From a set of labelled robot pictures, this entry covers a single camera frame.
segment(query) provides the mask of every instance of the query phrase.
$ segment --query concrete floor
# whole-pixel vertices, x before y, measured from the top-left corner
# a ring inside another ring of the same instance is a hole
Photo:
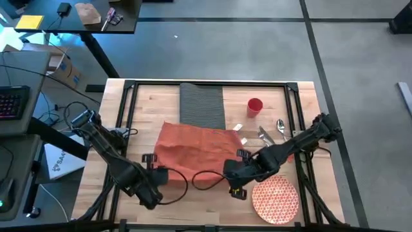
[[[391,18],[407,2],[306,0],[309,16],[323,19]],[[299,0],[175,0],[144,4],[140,13],[140,17],[174,18],[302,16]],[[369,225],[409,231],[412,120],[395,84],[405,81],[412,87],[412,35],[391,35],[387,23],[312,23],[312,27]],[[122,77],[313,81],[321,109],[331,110],[304,23],[152,22],[138,23],[134,35],[95,37]],[[72,61],[86,77],[80,89],[87,83],[105,83],[106,74],[79,37],[62,34],[51,41],[71,47]],[[59,105],[73,100],[69,91],[58,94],[62,88],[44,91]],[[44,111],[44,102],[39,102],[36,113]],[[345,219],[356,226],[342,159],[336,144],[331,149]],[[78,181],[47,185],[69,214]],[[43,208],[40,218],[21,217],[4,225],[64,220],[58,205],[42,190],[36,205]]]

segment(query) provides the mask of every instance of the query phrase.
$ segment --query cardboard box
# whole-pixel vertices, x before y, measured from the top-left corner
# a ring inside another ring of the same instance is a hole
[[[76,88],[80,81],[81,73],[73,66],[71,60],[65,54],[67,50],[67,48],[61,46],[56,48],[54,46],[32,43],[24,43],[21,49],[21,51],[50,52],[49,66],[45,74],[50,75],[54,79],[72,88]],[[18,50],[10,45],[6,45],[3,51],[17,52]]]

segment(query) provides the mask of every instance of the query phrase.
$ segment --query red cup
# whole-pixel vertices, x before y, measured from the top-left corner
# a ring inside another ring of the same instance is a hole
[[[260,99],[253,98],[247,103],[247,117],[253,118],[258,115],[258,113],[263,108],[263,102]]]

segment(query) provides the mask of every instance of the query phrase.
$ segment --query gray towel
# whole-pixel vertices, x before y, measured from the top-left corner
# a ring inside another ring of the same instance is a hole
[[[180,123],[226,130],[222,86],[180,85]]]

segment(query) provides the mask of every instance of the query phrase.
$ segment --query metal utensil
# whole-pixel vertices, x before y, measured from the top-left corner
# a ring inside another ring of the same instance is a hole
[[[106,30],[106,28],[108,27],[108,23],[110,22],[110,20],[112,20],[115,14],[116,14],[116,10],[113,7],[111,7],[106,16],[106,20],[104,21],[102,32]]]
[[[275,144],[275,141],[261,126],[259,126],[259,132],[257,133],[257,135],[259,136],[259,139],[265,142],[266,146]]]
[[[276,128],[282,134],[283,140],[287,141],[286,136],[285,136],[285,124],[282,119],[278,119],[276,121]]]

